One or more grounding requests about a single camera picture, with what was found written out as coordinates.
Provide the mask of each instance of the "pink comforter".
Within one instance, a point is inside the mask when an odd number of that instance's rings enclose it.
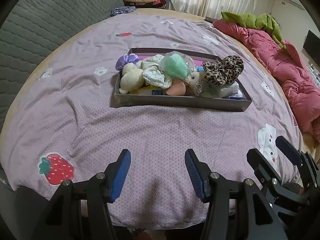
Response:
[[[243,28],[236,23],[226,23],[223,19],[215,21],[213,25],[224,34],[241,41],[278,80],[300,129],[320,141],[320,89],[311,79],[295,47],[283,40],[287,54],[265,31]]]

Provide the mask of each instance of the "white plush toy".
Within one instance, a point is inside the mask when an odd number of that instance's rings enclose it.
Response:
[[[122,78],[120,80],[119,88],[120,94],[128,94],[129,92],[142,87],[144,83],[142,72],[143,70],[137,68],[135,64],[126,64],[122,69]]]

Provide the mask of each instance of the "bed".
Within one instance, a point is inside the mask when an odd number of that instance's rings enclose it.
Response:
[[[132,35],[115,36],[124,32]],[[204,35],[220,45],[208,44]],[[131,47],[154,47],[155,38],[157,47],[170,48],[174,42],[179,49],[221,58],[241,56],[245,68],[239,78],[253,103],[244,113],[110,107],[117,59]],[[101,67],[105,71],[97,75],[95,70]],[[273,96],[261,87],[262,82]],[[265,135],[266,130],[271,135],[268,140],[284,135],[297,149],[319,158],[318,144],[301,134],[281,87],[241,43],[201,17],[137,9],[91,25],[41,62],[8,111],[0,137],[0,158],[14,190],[26,186],[50,199],[57,185],[39,174],[44,156],[58,154],[65,159],[77,182],[103,171],[127,148],[132,165],[120,198],[109,205],[112,222],[150,229],[185,228],[204,221],[207,209],[193,191],[184,165],[185,150],[193,148],[201,161],[227,179],[255,179],[245,155],[250,148],[261,147],[258,134]],[[283,182],[298,181],[297,169],[280,151],[277,156],[273,165]],[[85,203],[82,212],[87,215]]]

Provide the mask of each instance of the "strawberry leaf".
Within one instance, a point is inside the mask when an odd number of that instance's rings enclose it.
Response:
[[[50,164],[51,164],[51,161],[43,157],[41,159],[41,163],[39,164],[39,168],[40,168],[39,174],[44,174],[45,176],[47,176],[48,173],[51,171]]]

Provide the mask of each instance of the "green blanket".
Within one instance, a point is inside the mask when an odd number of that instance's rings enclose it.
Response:
[[[285,45],[281,43],[282,35],[279,25],[270,15],[264,13],[255,17],[249,13],[236,14],[232,12],[221,12],[221,15],[225,22],[236,22],[244,28],[266,31],[280,48],[286,49]]]

